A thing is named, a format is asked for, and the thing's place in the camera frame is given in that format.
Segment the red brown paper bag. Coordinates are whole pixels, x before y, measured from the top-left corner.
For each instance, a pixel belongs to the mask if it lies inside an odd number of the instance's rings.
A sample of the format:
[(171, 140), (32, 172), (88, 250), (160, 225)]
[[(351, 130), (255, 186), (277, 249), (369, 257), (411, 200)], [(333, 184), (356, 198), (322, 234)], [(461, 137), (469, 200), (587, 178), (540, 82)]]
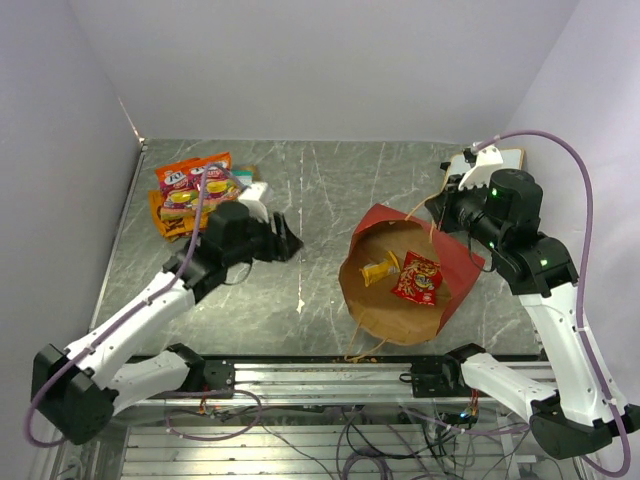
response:
[(344, 359), (359, 362), (387, 344), (433, 340), (473, 289), (484, 260), (433, 223), (376, 204), (356, 226), (338, 281), (356, 327), (377, 344)]

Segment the Fox's fruits candy bag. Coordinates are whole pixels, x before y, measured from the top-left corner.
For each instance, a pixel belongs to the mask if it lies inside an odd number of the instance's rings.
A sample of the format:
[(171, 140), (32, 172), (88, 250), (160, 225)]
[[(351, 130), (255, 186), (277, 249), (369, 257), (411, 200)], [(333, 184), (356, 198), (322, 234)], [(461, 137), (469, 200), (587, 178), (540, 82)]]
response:
[(218, 204), (235, 200), (242, 193), (244, 185), (232, 178), (231, 167), (229, 152), (189, 161), (186, 172), (197, 192), (204, 193), (204, 209), (215, 209)]
[(197, 188), (190, 177), (190, 168), (198, 158), (189, 158), (155, 169), (161, 192), (159, 208), (162, 220), (174, 220), (194, 214), (192, 203), (197, 197)]

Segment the Doritos chip bag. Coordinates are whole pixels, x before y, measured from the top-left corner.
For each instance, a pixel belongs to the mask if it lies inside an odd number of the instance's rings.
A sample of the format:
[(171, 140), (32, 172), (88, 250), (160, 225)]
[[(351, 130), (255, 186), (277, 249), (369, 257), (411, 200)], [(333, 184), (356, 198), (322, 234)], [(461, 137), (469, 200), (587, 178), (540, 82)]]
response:
[(159, 190), (148, 192), (151, 214), (160, 234), (172, 242), (189, 236), (195, 225), (201, 187), (201, 174), (212, 161), (204, 188), (200, 229), (207, 225), (207, 214), (223, 201), (235, 200), (245, 187), (260, 179), (255, 166), (232, 169), (228, 152), (207, 158), (191, 158), (157, 168)]

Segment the teal snack packet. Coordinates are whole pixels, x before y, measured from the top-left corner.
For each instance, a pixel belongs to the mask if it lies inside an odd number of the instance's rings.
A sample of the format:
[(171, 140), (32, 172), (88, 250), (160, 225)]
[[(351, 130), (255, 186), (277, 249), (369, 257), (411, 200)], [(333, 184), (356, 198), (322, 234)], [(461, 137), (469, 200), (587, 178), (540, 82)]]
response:
[(231, 173), (243, 186), (250, 186), (254, 183), (255, 173), (253, 170), (234, 169)]

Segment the orange Kettle chip bag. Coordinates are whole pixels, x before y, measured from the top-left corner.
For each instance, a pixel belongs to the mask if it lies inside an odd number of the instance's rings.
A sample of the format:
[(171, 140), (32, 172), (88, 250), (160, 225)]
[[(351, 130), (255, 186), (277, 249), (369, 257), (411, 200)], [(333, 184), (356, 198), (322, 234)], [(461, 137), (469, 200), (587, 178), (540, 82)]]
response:
[(151, 218), (161, 236), (168, 242), (174, 242), (180, 238), (186, 238), (193, 232), (195, 225), (195, 213), (176, 218), (164, 218), (161, 216), (162, 195), (159, 190), (147, 192)]

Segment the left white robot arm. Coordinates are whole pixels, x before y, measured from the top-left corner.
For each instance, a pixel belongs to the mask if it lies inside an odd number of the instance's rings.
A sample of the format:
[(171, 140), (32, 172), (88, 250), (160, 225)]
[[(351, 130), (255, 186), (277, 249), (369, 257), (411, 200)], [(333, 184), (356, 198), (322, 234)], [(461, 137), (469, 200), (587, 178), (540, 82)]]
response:
[(42, 414), (64, 440), (82, 445), (140, 400), (172, 391), (196, 395), (204, 363), (189, 348), (175, 345), (150, 360), (129, 360), (147, 336), (226, 284), (230, 268), (287, 262), (302, 248), (284, 215), (258, 217), (262, 207), (222, 203), (205, 231), (194, 234), (118, 313), (63, 349), (43, 347), (33, 361), (28, 412)]

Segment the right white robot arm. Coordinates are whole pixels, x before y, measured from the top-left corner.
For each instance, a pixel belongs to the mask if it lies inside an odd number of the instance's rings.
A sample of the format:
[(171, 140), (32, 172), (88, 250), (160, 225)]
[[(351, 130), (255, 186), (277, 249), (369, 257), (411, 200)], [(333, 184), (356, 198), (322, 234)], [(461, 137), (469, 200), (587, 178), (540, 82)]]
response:
[(468, 344), (447, 355), (442, 387), (479, 390), (526, 420), (542, 450), (557, 459), (594, 453), (639, 428), (639, 408), (621, 396), (601, 365), (588, 323), (578, 315), (578, 272), (565, 245), (539, 229), (543, 190), (518, 169), (500, 169), (478, 186), (448, 178), (425, 203), (446, 233), (463, 232), (491, 254), (540, 337), (556, 384), (543, 385)]

